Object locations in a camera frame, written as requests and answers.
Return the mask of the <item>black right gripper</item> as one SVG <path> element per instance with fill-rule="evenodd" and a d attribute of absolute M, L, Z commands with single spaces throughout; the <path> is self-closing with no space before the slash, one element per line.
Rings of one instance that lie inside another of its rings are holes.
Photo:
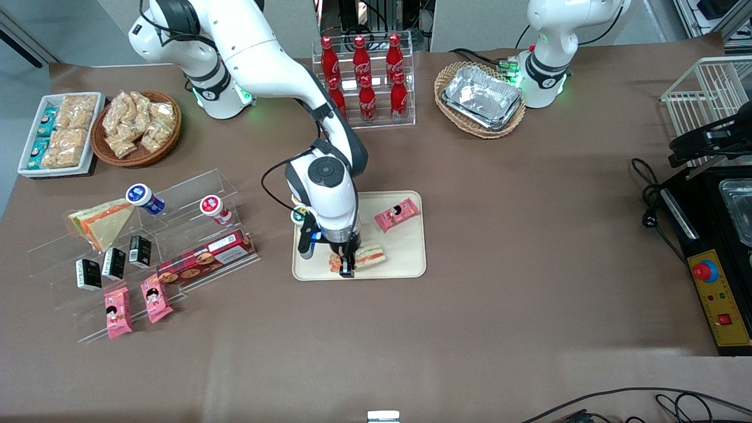
<path fill-rule="evenodd" d="M 360 248 L 360 234 L 323 234 L 322 241 L 336 256 L 341 256 L 341 277 L 354 278 L 355 252 Z"/>

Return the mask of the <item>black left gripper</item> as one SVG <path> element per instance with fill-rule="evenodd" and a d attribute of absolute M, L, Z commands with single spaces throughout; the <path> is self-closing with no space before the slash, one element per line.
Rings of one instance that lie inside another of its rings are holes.
<path fill-rule="evenodd" d="M 751 155 L 751 105 L 742 105 L 733 118 L 730 128 L 709 124 L 677 137 L 675 147 L 670 147 L 670 166 L 679 168 L 704 156 Z M 728 149 L 721 148 L 728 137 Z"/>

